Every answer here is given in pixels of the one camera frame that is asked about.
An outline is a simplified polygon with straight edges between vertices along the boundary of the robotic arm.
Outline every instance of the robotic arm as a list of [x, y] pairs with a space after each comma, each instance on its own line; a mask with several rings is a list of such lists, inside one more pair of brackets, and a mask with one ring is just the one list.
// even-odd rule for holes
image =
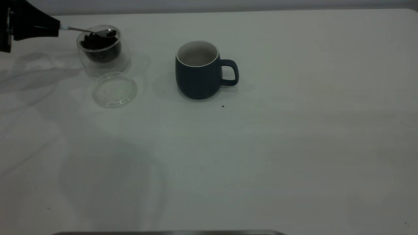
[[9, 52], [12, 38], [58, 37], [60, 21], [38, 10], [26, 0], [1, 0], [0, 51]]

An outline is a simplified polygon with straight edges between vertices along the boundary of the mug rim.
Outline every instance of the mug rim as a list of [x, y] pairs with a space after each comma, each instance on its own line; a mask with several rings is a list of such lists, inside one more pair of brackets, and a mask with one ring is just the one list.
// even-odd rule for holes
[[[179, 58], [178, 58], [178, 52], [185, 46], [185, 45], [187, 45], [187, 44], [190, 44], [190, 43], [196, 43], [196, 42], [203, 42], [203, 43], [206, 43], [206, 44], [209, 44], [209, 45], [211, 45], [212, 47], [214, 47], [215, 49], [216, 49], [216, 56], [215, 56], [215, 58], [211, 61], [211, 62], [209, 62], [209, 63], [207, 63], [207, 64], [204, 64], [204, 65], [200, 65], [200, 66], [192, 66], [192, 65], [187, 65], [187, 64], [185, 64], [185, 63], [183, 63]], [[194, 41], [190, 41], [190, 42], [188, 42], [188, 43], [185, 43], [185, 44], [183, 44], [178, 50], [177, 50], [177, 53], [176, 53], [176, 59], [177, 59], [177, 61], [179, 61], [182, 65], [184, 65], [184, 66], [187, 66], [187, 67], [191, 67], [191, 68], [200, 68], [200, 67], [205, 67], [205, 66], [208, 66], [208, 65], [210, 65], [210, 64], [212, 64], [214, 61], [216, 61], [216, 59], [219, 57], [219, 50], [218, 50], [218, 48], [214, 45], [214, 44], [212, 44], [212, 43], [210, 43], [210, 42], [207, 42], [207, 41], [202, 41], [202, 40], [194, 40]]]

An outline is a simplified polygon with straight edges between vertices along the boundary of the metal edge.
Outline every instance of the metal edge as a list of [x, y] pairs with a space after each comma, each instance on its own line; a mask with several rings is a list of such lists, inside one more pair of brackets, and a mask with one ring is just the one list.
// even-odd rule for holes
[[179, 230], [157, 232], [59, 232], [53, 235], [284, 235], [274, 230]]

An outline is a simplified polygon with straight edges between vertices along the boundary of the clear plastic lid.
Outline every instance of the clear plastic lid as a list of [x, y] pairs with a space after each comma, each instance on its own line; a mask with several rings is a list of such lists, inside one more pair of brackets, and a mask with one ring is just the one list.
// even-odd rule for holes
[[93, 100], [106, 108], [118, 108], [129, 104], [138, 93], [134, 80], [121, 72], [102, 75], [94, 84]]

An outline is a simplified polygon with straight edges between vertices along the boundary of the dark granules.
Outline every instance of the dark granules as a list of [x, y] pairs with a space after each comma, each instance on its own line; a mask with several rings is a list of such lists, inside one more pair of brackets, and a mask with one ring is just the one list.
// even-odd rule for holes
[[[107, 48], [117, 42], [116, 31], [112, 30], [107, 33], [108, 38], [101, 37], [95, 33], [84, 36], [84, 40], [80, 42], [81, 46], [88, 50], [100, 50]], [[102, 51], [84, 51], [86, 56], [96, 63], [109, 63], [116, 59], [122, 47], [120, 42]]]
[[111, 46], [113, 43], [117, 41], [117, 38], [115, 37], [115, 30], [108, 32], [107, 36], [108, 38], [104, 38], [95, 33], [90, 33], [89, 35], [84, 36], [84, 40], [81, 41], [81, 45], [85, 49], [98, 50]]

